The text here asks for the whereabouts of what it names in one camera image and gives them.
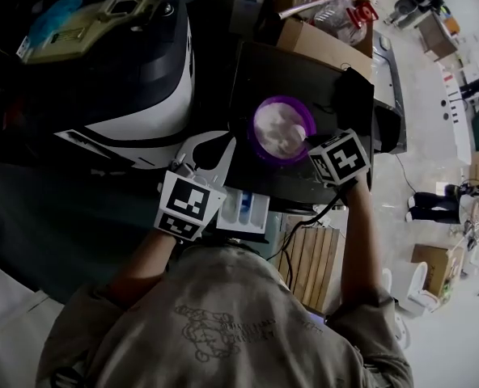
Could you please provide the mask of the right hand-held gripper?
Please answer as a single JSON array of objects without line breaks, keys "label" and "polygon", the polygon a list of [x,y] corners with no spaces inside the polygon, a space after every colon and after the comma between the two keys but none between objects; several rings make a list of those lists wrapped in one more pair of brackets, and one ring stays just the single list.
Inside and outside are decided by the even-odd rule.
[{"label": "right hand-held gripper", "polygon": [[353,129],[329,139],[328,134],[315,134],[304,140],[313,147],[307,155],[323,183],[340,186],[370,169],[370,160]]}]

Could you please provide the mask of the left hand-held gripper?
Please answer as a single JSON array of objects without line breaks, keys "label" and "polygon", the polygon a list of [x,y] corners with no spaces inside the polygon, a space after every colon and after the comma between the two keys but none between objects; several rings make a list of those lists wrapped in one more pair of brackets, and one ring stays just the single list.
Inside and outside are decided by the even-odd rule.
[{"label": "left hand-held gripper", "polygon": [[235,147],[235,137],[228,142],[228,131],[189,137],[165,174],[154,228],[185,241],[199,238],[227,197],[223,185]]}]

